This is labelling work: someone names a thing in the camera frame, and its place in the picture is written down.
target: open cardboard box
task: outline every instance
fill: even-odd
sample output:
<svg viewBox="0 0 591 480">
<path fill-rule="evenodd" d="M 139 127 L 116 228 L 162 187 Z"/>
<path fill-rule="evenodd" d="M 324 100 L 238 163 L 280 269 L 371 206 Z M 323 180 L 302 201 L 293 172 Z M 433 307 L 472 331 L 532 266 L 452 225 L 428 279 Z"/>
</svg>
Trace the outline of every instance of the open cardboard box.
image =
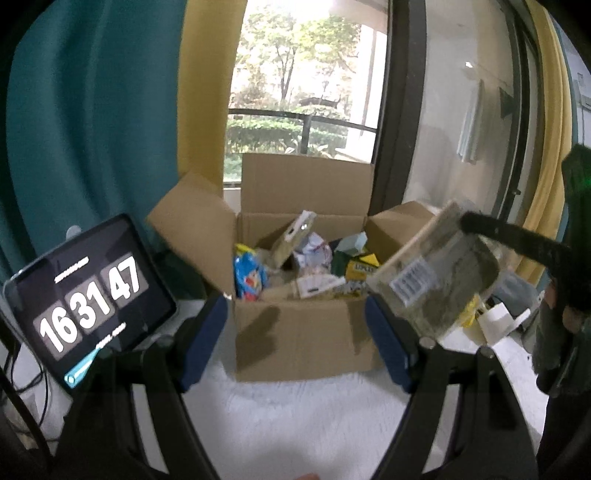
<svg viewBox="0 0 591 480">
<path fill-rule="evenodd" d="M 148 221 L 170 248 L 214 287 L 235 299 L 236 242 L 270 248 L 302 210 L 318 217 L 313 231 L 331 241 L 365 230 L 381 263 L 433 216 L 416 202 L 367 217 L 372 165 L 297 155 L 244 154 L 238 217 L 216 189 L 186 174 Z M 367 330 L 365 299 L 233 301 L 236 378 L 309 380 L 381 365 Z"/>
</svg>

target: yellow curtain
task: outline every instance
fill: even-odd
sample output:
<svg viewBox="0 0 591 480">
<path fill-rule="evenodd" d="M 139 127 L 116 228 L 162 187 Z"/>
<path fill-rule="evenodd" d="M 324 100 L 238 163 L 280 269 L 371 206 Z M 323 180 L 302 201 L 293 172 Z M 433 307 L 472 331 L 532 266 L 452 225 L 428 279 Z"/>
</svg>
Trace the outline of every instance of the yellow curtain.
<svg viewBox="0 0 591 480">
<path fill-rule="evenodd" d="M 558 34 L 548 12 L 535 0 L 527 0 L 540 44 L 544 82 L 544 149 L 540 178 L 524 228 L 555 239 L 564 207 L 560 164 L 572 147 L 572 111 L 569 77 Z M 544 267 L 520 258 L 516 272 L 536 285 Z"/>
<path fill-rule="evenodd" d="M 228 100 L 246 0 L 187 0 L 178 65 L 177 162 L 223 192 Z"/>
</svg>

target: black railing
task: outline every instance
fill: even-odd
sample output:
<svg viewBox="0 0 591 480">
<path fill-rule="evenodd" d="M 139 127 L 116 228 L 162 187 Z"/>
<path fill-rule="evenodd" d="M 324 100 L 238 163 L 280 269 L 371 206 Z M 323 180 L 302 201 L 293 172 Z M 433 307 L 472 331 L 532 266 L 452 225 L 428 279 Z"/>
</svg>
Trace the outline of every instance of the black railing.
<svg viewBox="0 0 591 480">
<path fill-rule="evenodd" d="M 337 118 L 329 118 L 326 116 L 312 115 L 310 113 L 295 113 L 295 112 L 283 112 L 276 110 L 256 110 L 251 108 L 230 108 L 228 109 L 229 115 L 252 115 L 252 116 L 275 116 L 279 118 L 292 118 L 295 120 L 301 120 L 304 125 L 301 133 L 300 142 L 300 154 L 306 155 L 308 153 L 308 143 L 310 141 L 310 128 L 312 122 L 319 122 L 321 124 L 338 125 L 340 127 L 356 128 L 358 130 L 364 130 L 366 132 L 376 133 L 376 128 L 368 127 L 366 125 L 352 124 L 345 120 L 339 120 Z"/>
</svg>

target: cardboard box flap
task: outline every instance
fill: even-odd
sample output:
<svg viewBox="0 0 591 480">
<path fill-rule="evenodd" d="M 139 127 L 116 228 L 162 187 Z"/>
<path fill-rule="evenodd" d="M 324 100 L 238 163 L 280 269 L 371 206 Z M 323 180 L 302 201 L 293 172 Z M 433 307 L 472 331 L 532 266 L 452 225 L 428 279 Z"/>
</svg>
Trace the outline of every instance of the cardboard box flap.
<svg viewBox="0 0 591 480">
<path fill-rule="evenodd" d="M 150 212 L 148 222 L 214 287 L 234 295 L 236 216 L 213 185 L 187 173 Z"/>
<path fill-rule="evenodd" d="M 372 165 L 300 155 L 245 153 L 242 211 L 363 216 L 369 209 Z"/>
<path fill-rule="evenodd" d="M 433 217 L 418 202 L 408 202 L 373 215 L 365 224 L 368 249 L 385 263 Z"/>
</svg>

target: digital clock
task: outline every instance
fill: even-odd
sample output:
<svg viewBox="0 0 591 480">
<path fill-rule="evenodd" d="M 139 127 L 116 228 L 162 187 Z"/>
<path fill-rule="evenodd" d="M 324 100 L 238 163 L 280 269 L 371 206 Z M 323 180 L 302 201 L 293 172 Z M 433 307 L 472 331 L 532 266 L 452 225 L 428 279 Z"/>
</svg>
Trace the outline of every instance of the digital clock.
<svg viewBox="0 0 591 480">
<path fill-rule="evenodd" d="M 31 349 L 69 388 L 104 346 L 131 349 L 176 310 L 127 215 L 35 260 L 4 294 Z"/>
</svg>

